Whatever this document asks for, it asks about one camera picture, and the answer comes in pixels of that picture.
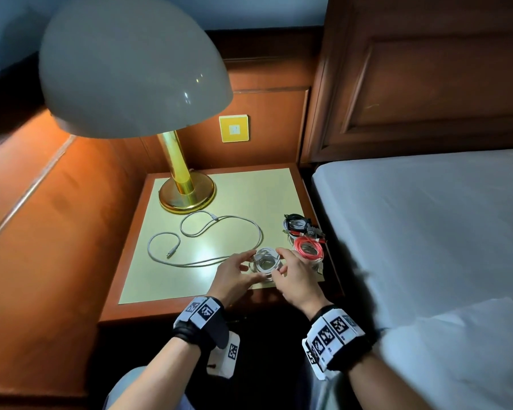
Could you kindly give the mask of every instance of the wrist strap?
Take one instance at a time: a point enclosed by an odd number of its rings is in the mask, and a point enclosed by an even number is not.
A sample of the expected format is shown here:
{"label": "wrist strap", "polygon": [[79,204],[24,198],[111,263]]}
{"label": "wrist strap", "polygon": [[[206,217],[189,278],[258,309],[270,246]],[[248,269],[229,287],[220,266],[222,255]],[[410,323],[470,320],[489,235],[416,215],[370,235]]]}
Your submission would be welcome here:
{"label": "wrist strap", "polygon": [[334,305],[322,308],[311,324],[305,343],[314,362],[308,359],[322,372],[348,370],[372,348],[365,331]]}
{"label": "wrist strap", "polygon": [[224,349],[228,344],[229,331],[223,318],[222,303],[211,296],[196,296],[180,313],[173,324],[173,336],[184,339],[200,348],[208,349],[211,340],[215,346]]}

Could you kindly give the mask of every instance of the table lamp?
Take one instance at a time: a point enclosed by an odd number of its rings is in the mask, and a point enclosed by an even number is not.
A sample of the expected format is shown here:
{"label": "table lamp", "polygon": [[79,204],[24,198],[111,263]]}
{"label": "table lamp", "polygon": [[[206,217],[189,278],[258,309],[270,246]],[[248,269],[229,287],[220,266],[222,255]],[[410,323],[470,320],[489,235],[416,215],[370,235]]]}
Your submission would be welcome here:
{"label": "table lamp", "polygon": [[172,213],[216,194],[189,172],[176,130],[224,110],[233,93],[207,34],[165,0],[71,0],[51,19],[40,48],[40,82],[59,126],[89,138],[158,135],[171,170],[159,192]]}

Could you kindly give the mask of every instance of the headboard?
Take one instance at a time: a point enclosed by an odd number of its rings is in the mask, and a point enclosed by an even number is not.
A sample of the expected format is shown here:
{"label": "headboard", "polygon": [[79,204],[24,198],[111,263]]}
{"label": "headboard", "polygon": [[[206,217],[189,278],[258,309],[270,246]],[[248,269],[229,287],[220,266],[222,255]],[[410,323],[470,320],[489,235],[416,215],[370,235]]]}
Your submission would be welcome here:
{"label": "headboard", "polygon": [[513,147],[513,0],[329,0],[301,163]]}

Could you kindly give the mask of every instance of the cream tabletop surface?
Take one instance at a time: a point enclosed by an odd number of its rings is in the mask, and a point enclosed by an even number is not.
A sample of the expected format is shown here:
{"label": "cream tabletop surface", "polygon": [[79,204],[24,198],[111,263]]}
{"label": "cream tabletop surface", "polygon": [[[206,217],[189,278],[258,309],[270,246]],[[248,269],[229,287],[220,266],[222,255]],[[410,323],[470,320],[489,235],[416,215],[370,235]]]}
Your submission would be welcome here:
{"label": "cream tabletop surface", "polygon": [[[255,221],[264,235],[260,247],[291,247],[283,232],[284,214],[301,214],[302,208],[288,168],[212,174],[210,177],[217,185],[217,196],[206,211],[217,216],[230,214]],[[201,236],[183,236],[179,224],[184,215],[165,211],[157,198],[166,180],[154,181],[120,304],[202,295],[211,286],[218,265],[178,268],[153,261],[146,245],[156,233],[171,231],[180,235],[180,246],[168,260],[174,263],[239,253],[257,243],[258,231],[254,225],[231,218],[219,221]],[[194,233],[210,219],[205,213],[197,213],[184,222],[183,228],[187,233]],[[158,236],[152,242],[152,253],[165,260],[167,252],[176,243],[175,236]],[[269,286],[274,283],[256,284],[253,289]]]}

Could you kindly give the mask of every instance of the person's left hand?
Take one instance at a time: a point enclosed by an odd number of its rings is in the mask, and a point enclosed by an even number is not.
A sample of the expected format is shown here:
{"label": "person's left hand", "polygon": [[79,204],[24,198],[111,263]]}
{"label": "person's left hand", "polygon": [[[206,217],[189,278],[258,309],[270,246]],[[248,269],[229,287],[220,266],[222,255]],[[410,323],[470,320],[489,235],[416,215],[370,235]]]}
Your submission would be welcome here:
{"label": "person's left hand", "polygon": [[266,275],[263,273],[241,273],[249,270],[241,263],[247,262],[255,253],[256,250],[236,253],[222,262],[217,268],[207,296],[217,298],[226,308],[241,298],[251,285],[265,281]]}

